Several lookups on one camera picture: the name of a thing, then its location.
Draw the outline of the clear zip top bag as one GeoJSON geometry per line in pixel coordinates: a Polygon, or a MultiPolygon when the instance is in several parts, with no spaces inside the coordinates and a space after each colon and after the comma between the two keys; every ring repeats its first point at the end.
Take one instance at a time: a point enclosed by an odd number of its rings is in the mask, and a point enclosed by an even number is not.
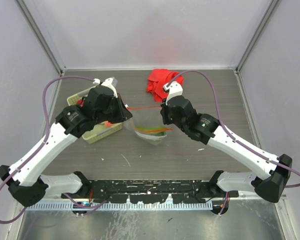
{"type": "Polygon", "coordinates": [[[159,145],[173,128],[163,123],[159,105],[130,107],[132,118],[124,123],[124,127],[136,137],[152,145],[159,145]]]}

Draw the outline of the green leafy vegetable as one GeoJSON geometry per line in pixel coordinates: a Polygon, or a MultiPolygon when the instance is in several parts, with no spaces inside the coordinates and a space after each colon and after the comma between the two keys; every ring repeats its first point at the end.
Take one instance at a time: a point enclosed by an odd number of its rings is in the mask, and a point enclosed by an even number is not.
{"type": "Polygon", "coordinates": [[[156,137],[165,136],[166,132],[167,132],[167,129],[162,128],[162,127],[141,127],[141,126],[137,126],[134,129],[135,129],[135,131],[137,131],[141,134],[152,135],[152,136],[156,136],[156,137]]]}

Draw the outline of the green plastic basket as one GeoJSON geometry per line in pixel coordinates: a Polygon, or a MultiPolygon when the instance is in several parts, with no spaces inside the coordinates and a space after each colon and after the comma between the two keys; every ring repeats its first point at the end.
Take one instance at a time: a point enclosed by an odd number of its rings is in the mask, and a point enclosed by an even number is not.
{"type": "MultiPolygon", "coordinates": [[[[83,97],[86,97],[87,93],[76,93],[69,96],[66,101],[69,106],[80,104],[83,100],[83,97]]],[[[108,122],[102,122],[94,126],[90,131],[85,132],[82,135],[82,139],[85,140],[88,144],[95,143],[101,139],[108,137],[111,134],[122,129],[121,123],[111,124],[108,122]]]]}

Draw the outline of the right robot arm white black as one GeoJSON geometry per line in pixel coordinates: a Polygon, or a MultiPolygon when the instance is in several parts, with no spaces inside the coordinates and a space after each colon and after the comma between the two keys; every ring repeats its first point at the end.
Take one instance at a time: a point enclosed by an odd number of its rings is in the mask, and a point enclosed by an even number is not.
{"type": "Polygon", "coordinates": [[[293,160],[282,154],[263,151],[234,134],[212,115],[198,113],[182,95],[164,99],[160,114],[166,125],[173,124],[190,139],[216,148],[245,165],[249,172],[218,170],[209,181],[209,191],[215,197],[225,192],[255,192],[262,199],[277,203],[291,176],[288,170],[293,160]]]}

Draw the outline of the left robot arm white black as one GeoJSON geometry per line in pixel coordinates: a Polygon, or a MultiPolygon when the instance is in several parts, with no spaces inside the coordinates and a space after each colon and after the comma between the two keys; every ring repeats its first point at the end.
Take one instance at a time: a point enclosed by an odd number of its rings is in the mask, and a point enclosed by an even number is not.
{"type": "Polygon", "coordinates": [[[90,89],[82,104],[65,107],[55,118],[49,133],[24,157],[11,166],[0,166],[0,178],[6,182],[12,197],[24,207],[43,197],[74,194],[85,198],[91,182],[80,172],[69,175],[43,175],[47,166],[69,145],[95,125],[103,122],[123,123],[132,118],[115,88],[96,86],[90,89]]]}

